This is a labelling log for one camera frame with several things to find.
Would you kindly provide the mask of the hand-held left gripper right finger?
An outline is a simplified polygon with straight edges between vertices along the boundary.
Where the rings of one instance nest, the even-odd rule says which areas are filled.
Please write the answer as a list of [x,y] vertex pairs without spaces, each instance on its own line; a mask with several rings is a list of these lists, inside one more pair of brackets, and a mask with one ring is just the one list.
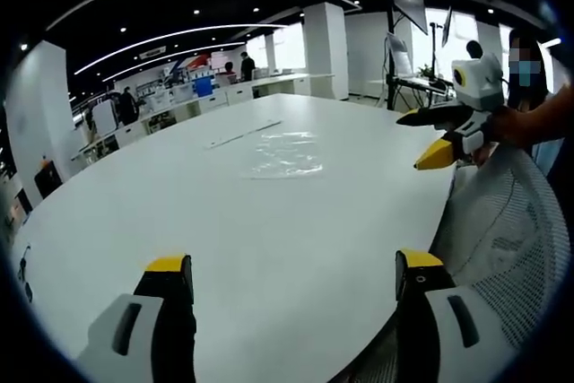
[[431,253],[396,252],[399,382],[493,382],[517,356],[502,320]]

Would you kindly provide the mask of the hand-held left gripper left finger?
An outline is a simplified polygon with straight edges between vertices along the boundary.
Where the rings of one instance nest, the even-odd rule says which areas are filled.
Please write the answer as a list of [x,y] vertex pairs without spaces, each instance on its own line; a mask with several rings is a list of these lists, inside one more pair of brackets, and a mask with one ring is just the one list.
[[90,382],[195,382],[196,330],[191,256],[161,257],[92,322],[75,365]]

